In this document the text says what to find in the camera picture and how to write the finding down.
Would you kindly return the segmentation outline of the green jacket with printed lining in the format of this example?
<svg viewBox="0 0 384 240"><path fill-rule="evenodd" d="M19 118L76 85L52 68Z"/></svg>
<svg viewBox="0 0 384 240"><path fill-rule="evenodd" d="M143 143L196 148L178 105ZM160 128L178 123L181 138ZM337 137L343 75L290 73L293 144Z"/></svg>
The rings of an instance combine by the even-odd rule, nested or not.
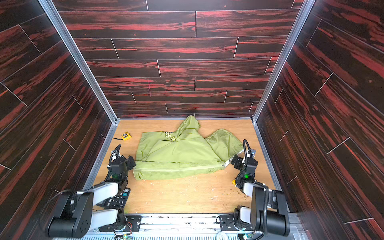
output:
<svg viewBox="0 0 384 240"><path fill-rule="evenodd" d="M172 180L225 169L242 153L243 143L231 132L218 129L204 138L201 125L188 116L174 132L145 132L136 153L136 180Z"/></svg>

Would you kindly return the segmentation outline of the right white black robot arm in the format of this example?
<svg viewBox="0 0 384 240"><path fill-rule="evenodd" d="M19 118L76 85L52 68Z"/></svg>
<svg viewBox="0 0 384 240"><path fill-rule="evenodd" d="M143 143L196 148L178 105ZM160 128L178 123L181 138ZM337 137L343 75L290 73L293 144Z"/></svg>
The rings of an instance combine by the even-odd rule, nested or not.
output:
<svg viewBox="0 0 384 240"><path fill-rule="evenodd" d="M252 156L240 158L235 155L231 164L240 171L233 181L234 185L252 198L251 207L239 206L235 209L234 227L241 231L253 231L254 240L268 234L287 237L291 226L285 194L255 180L258 162Z"/></svg>

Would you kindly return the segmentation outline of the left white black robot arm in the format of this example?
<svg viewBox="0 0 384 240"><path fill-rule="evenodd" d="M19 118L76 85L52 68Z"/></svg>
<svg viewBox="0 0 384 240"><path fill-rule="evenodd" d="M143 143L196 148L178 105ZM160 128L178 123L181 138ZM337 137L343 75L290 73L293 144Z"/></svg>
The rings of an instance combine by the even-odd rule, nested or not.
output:
<svg viewBox="0 0 384 240"><path fill-rule="evenodd" d="M128 172L135 167L132 156L110 157L106 179L85 191L59 195L45 234L50 238L82 238L89 231L122 231L127 227L123 208L129 196Z"/></svg>

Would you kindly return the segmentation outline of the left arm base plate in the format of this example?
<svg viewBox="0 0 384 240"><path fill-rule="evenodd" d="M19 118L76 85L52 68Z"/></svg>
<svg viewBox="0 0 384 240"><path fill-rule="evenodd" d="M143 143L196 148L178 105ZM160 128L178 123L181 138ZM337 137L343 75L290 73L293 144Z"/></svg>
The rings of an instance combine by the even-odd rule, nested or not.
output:
<svg viewBox="0 0 384 240"><path fill-rule="evenodd" d="M115 223L99 228L100 232L138 232L141 227L142 216L125 215Z"/></svg>

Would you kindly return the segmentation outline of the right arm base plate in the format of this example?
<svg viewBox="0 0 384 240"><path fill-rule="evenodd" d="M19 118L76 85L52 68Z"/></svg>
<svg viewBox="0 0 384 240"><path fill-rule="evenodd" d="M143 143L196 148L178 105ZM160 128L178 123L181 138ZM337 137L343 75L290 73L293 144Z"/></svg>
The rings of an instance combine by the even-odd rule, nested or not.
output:
<svg viewBox="0 0 384 240"><path fill-rule="evenodd" d="M221 231L224 232L255 231L251 225L251 214L235 215L232 213L219 215L217 223L220 225Z"/></svg>

